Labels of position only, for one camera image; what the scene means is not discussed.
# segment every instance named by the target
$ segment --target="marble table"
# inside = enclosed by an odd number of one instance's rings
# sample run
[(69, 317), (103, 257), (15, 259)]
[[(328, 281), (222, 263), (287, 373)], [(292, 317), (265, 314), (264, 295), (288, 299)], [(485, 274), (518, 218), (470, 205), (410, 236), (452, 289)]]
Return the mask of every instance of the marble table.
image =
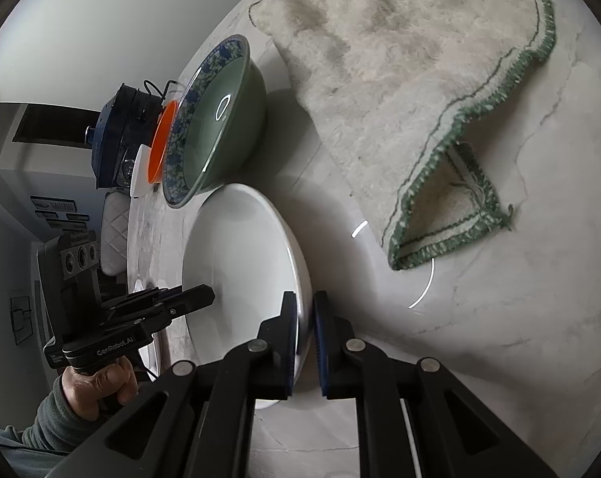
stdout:
[[(389, 269), (347, 183), (296, 104), (270, 38), (242, 1), (194, 54), (241, 33), (268, 90), (260, 150), (238, 181), (263, 192), (295, 233), (314, 290), (390, 356), (439, 358), (563, 478), (582, 475), (601, 448), (601, 26), (582, 0), (553, 0), (557, 44), (510, 101), (467, 138), (513, 203), (501, 231), (432, 264)], [(197, 196), (168, 208), (161, 190), (133, 199), (132, 287), (181, 284)], [(166, 330), (164, 364), (191, 357), (187, 326)], [(250, 476), (358, 476), (355, 407), (318, 390), (310, 352), (293, 398), (255, 415)]]

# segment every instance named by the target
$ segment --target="metal screw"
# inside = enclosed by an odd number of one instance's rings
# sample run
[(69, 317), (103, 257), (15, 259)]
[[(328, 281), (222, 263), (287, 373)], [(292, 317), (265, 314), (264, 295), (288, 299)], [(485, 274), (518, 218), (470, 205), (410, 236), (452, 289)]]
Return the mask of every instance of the metal screw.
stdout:
[(432, 357), (425, 357), (421, 362), (420, 366), (425, 372), (437, 372), (440, 370), (440, 362)]
[(192, 366), (192, 363), (190, 361), (179, 361), (172, 366), (172, 371), (174, 372), (174, 375), (178, 376), (188, 375), (190, 372), (192, 372), (193, 369), (194, 366)]
[(353, 353), (359, 353), (360, 351), (364, 351), (367, 344), (359, 340), (358, 338), (352, 338), (351, 340), (347, 340), (347, 343), (344, 344), (347, 347), (347, 350)]
[(252, 341), (250, 341), (250, 343), (248, 343), (248, 350), (251, 353), (261, 353), (266, 348), (267, 348), (267, 341), (259, 340), (258, 338), (256, 340), (252, 340)]

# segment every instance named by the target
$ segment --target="orange bowl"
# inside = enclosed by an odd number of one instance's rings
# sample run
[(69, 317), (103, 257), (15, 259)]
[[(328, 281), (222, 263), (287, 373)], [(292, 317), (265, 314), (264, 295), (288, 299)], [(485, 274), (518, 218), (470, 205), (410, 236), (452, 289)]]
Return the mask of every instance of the orange bowl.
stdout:
[(150, 148), (150, 159), (148, 160), (148, 182), (159, 183), (161, 174), (164, 169), (164, 153), (166, 152), (166, 144), (170, 135), (170, 127), (174, 120), (174, 115), (177, 113), (178, 103), (176, 100), (171, 100), (166, 105), (164, 112), (159, 118), (159, 124), (156, 126), (155, 137), (152, 140)]

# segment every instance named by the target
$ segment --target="white towel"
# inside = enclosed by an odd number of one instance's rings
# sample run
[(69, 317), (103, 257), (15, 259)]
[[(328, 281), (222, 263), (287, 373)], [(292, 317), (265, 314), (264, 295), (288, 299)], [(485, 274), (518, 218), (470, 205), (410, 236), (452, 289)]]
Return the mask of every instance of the white towel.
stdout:
[(551, 0), (262, 0), (251, 17), (392, 268), (508, 225), (461, 138), (548, 58)]

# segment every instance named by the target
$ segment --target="person's arm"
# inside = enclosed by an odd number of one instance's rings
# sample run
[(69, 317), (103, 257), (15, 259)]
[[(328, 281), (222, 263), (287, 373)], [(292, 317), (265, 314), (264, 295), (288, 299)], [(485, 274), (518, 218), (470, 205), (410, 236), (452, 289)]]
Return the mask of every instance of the person's arm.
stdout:
[(34, 449), (70, 452), (104, 423), (98, 401), (114, 393), (122, 405), (137, 394), (137, 380), (128, 358), (122, 357), (119, 364), (91, 376), (69, 366), (39, 405), (33, 425), (24, 431), (7, 426), (0, 429), (0, 437)]

